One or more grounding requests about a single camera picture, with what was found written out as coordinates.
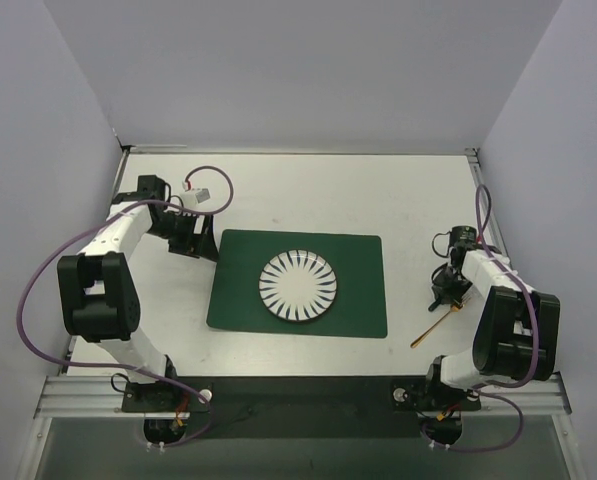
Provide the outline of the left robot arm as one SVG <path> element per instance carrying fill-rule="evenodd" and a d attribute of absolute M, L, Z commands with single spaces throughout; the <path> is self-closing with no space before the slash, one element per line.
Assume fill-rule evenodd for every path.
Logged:
<path fill-rule="evenodd" d="M 147 385 L 145 398 L 160 411 L 177 406 L 181 386 L 172 360 L 140 327 L 141 306 L 128 261 L 146 235 L 166 240 L 173 254 L 217 261 L 214 217 L 224 210 L 200 209 L 210 193 L 189 181 L 179 203 L 171 202 L 170 191 L 164 179 L 140 176 L 135 190 L 115 195 L 106 223 L 91 241 L 57 263 L 67 332 L 106 351 L 131 383 Z"/>

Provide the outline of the gold fork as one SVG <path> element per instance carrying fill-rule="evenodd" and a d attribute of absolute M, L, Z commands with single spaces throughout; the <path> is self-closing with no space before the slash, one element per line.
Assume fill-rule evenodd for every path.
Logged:
<path fill-rule="evenodd" d="M 469 299 L 464 299 L 461 303 L 452 305 L 445 313 L 441 315 L 441 317 L 433 323 L 429 328 L 427 328 L 422 334 L 420 334 L 417 338 L 415 338 L 410 343 L 410 348 L 415 349 L 417 348 L 437 327 L 439 327 L 442 322 L 449 317 L 450 315 L 460 312 L 465 308 L 465 306 L 469 303 Z"/>

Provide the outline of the white blue striped plate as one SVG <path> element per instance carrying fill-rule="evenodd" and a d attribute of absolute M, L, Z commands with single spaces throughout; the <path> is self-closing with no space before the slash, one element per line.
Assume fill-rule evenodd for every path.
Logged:
<path fill-rule="evenodd" d="M 307 323 L 330 310 L 338 293 L 337 276 L 322 256 L 308 250 L 289 250 L 272 257 L 258 280 L 260 299 L 275 317 Z"/>

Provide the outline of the dark green placemat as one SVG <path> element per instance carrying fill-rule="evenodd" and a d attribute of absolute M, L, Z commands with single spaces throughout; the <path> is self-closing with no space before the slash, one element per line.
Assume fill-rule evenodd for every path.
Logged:
<path fill-rule="evenodd" d="M 296 260 L 307 256 L 307 260 Z M 294 264 L 323 278 L 315 301 L 290 308 L 270 284 Z M 387 336 L 382 242 L 375 235 L 226 230 L 207 325 L 247 333 L 383 339 Z"/>

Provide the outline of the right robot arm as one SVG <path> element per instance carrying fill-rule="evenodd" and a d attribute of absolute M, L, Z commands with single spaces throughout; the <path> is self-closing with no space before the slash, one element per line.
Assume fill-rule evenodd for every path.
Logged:
<path fill-rule="evenodd" d="M 472 346 L 440 355 L 421 384 L 424 401 L 442 408 L 458 393 L 485 385 L 519 388 L 548 380 L 555 368 L 560 301 L 540 292 L 510 267 L 497 248 L 479 241 L 471 226 L 456 226 L 448 238 L 445 260 L 431 275 L 433 302 L 460 310 L 471 295 L 483 299 Z"/>

